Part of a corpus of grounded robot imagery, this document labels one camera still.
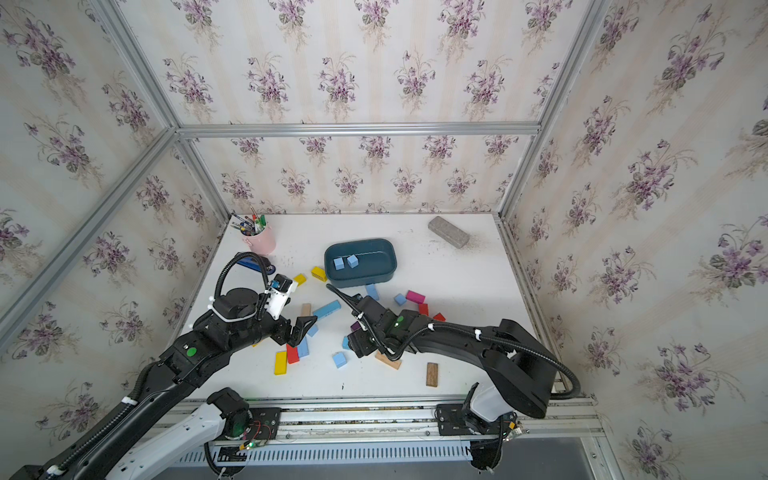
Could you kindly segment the light blue cube front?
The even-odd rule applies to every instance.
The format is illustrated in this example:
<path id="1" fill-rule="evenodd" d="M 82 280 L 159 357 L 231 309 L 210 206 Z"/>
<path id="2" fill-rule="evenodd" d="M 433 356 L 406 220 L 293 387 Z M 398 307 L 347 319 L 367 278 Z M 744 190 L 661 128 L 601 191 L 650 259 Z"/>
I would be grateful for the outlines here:
<path id="1" fill-rule="evenodd" d="M 332 359 L 337 369 L 341 369 L 342 367 L 346 366 L 348 363 L 347 358 L 343 352 L 335 353 L 332 356 Z"/>

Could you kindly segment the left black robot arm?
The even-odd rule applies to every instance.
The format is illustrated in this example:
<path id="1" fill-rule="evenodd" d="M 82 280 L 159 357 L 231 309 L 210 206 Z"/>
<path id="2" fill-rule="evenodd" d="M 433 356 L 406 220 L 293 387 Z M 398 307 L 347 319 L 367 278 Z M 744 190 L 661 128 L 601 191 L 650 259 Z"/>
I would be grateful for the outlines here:
<path id="1" fill-rule="evenodd" d="M 267 338 L 298 346 L 317 318 L 283 316 L 296 289 L 291 278 L 263 273 L 259 291 L 223 289 L 230 270 L 243 259 L 264 263 L 252 252 L 236 254 L 219 274 L 206 312 L 141 370 L 131 392 L 84 437 L 42 465 L 21 467 L 14 478 L 104 479 L 158 420 L 228 366 L 233 354 Z"/>

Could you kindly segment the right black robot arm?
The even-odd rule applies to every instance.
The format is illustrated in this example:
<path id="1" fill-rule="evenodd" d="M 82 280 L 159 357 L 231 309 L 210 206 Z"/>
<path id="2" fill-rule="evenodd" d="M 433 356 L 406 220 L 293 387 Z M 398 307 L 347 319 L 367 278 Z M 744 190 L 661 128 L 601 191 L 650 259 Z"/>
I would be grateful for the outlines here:
<path id="1" fill-rule="evenodd" d="M 470 388 L 467 417 L 490 423 L 515 412 L 542 419 L 550 401 L 582 393 L 577 375 L 513 320 L 485 327 L 444 322 L 415 310 L 396 313 L 370 296 L 350 296 L 330 284 L 326 288 L 360 324 L 348 336 L 358 357 L 378 353 L 396 362 L 407 353 L 434 354 L 483 370 L 490 384 Z"/>

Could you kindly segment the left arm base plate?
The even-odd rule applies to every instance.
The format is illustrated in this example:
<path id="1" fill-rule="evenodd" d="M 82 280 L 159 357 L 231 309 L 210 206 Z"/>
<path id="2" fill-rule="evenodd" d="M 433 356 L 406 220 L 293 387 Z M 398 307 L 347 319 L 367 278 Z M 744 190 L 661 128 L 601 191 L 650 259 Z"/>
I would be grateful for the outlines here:
<path id="1" fill-rule="evenodd" d="M 282 410 L 280 408 L 250 408 L 224 417 L 223 431 L 216 441 L 239 443 L 265 442 L 277 438 Z"/>

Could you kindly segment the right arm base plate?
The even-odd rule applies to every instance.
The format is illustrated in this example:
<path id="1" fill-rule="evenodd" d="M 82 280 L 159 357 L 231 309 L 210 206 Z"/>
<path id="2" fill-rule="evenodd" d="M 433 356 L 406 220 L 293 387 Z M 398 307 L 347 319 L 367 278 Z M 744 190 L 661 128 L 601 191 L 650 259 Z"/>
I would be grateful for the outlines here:
<path id="1" fill-rule="evenodd" d="M 515 428 L 518 416 L 509 412 L 496 420 L 487 421 L 462 404 L 443 403 L 436 406 L 435 419 L 440 436 L 497 436 L 499 433 L 505 436 L 508 430 Z"/>

